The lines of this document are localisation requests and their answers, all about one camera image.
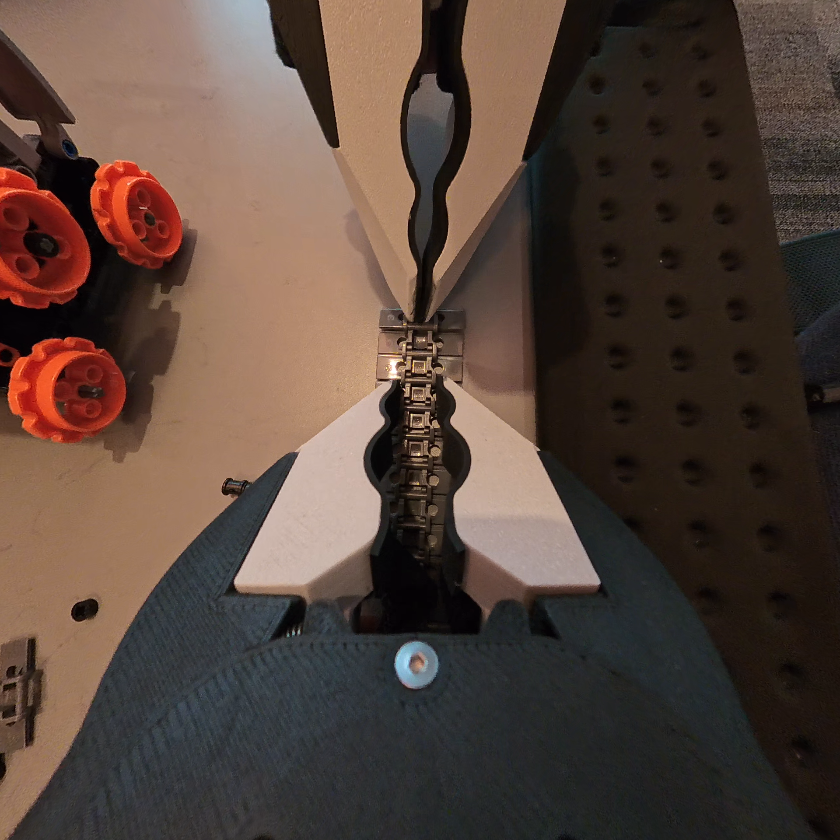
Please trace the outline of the grey orange toy block vehicle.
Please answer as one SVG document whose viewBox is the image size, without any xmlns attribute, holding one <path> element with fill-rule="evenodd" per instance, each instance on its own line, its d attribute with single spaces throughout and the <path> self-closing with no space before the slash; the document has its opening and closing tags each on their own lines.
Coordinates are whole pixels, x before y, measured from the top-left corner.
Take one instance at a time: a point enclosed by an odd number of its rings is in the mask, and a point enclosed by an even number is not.
<svg viewBox="0 0 840 840">
<path fill-rule="evenodd" d="M 73 444 L 123 409 L 104 348 L 129 267 L 159 270 L 182 248 L 175 201 L 131 161 L 80 155 L 67 105 L 1 34 L 1 101 L 38 134 L 1 125 L 2 393 L 24 431 Z"/>
</svg>

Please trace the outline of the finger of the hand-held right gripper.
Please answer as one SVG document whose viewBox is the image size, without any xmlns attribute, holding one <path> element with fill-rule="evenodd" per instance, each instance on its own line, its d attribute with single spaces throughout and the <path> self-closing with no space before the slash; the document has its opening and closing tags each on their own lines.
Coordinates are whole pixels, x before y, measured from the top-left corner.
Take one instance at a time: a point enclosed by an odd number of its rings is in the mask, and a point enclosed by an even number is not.
<svg viewBox="0 0 840 840">
<path fill-rule="evenodd" d="M 416 188 L 403 150 L 404 102 L 424 37 L 421 1 L 319 3 L 339 133 L 333 155 L 392 294 L 413 313 Z"/>
<path fill-rule="evenodd" d="M 457 120 L 435 186 L 434 221 L 442 243 L 427 247 L 429 310 L 452 291 L 523 170 L 523 155 L 566 2 L 470 1 L 455 57 Z"/>
</svg>

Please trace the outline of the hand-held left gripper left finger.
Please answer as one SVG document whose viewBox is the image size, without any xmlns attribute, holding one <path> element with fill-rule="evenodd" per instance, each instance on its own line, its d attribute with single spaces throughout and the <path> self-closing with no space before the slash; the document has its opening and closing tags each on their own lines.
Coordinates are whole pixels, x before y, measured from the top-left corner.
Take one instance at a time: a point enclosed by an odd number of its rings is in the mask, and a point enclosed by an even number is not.
<svg viewBox="0 0 840 840">
<path fill-rule="evenodd" d="M 372 591 L 370 551 L 382 499 L 364 453 L 383 429 L 386 392 L 379 385 L 299 448 L 234 578 L 238 593 L 315 602 Z"/>
</svg>

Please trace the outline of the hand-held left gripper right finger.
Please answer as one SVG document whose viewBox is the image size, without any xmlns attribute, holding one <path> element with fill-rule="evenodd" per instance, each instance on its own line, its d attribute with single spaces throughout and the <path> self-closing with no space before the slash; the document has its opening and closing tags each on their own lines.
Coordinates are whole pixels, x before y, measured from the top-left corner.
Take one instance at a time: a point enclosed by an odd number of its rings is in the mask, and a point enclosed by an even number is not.
<svg viewBox="0 0 840 840">
<path fill-rule="evenodd" d="M 533 443 L 459 385 L 451 418 L 470 466 L 454 495 L 465 545 L 464 589 L 481 608 L 541 596 L 591 594 L 600 578 Z"/>
</svg>

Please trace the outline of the teal chair seat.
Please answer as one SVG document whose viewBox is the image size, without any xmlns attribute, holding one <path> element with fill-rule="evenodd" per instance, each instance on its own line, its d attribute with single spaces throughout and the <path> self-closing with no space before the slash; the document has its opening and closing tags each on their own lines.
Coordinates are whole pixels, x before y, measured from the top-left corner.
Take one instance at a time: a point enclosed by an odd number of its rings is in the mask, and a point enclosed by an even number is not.
<svg viewBox="0 0 840 840">
<path fill-rule="evenodd" d="M 795 334 L 839 302 L 839 230 L 781 244 Z"/>
</svg>

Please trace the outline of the black perforated panel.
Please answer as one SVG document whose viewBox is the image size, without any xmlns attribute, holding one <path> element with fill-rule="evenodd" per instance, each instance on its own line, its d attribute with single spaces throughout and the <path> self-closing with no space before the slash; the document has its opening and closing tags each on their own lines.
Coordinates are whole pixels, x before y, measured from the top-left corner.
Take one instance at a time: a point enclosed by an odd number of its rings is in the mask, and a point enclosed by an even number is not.
<svg viewBox="0 0 840 840">
<path fill-rule="evenodd" d="M 663 561 L 838 838 L 838 568 L 733 2 L 622 2 L 529 165 L 540 444 Z"/>
</svg>

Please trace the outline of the single grey track link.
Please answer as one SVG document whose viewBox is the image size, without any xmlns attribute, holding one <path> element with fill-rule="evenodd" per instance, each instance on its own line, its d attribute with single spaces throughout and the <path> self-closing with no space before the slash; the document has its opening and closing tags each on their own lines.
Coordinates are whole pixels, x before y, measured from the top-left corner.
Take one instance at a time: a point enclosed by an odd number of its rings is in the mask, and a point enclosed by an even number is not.
<svg viewBox="0 0 840 840">
<path fill-rule="evenodd" d="M 1 647 L 1 753 L 29 746 L 34 739 L 42 672 L 36 668 L 36 640 L 21 637 Z"/>
<path fill-rule="evenodd" d="M 438 333 L 463 332 L 466 328 L 466 314 L 463 310 L 439 310 L 425 322 L 413 322 L 406 318 L 399 308 L 380 310 L 378 329 L 380 331 L 403 332 L 407 329 L 431 329 Z"/>
</svg>

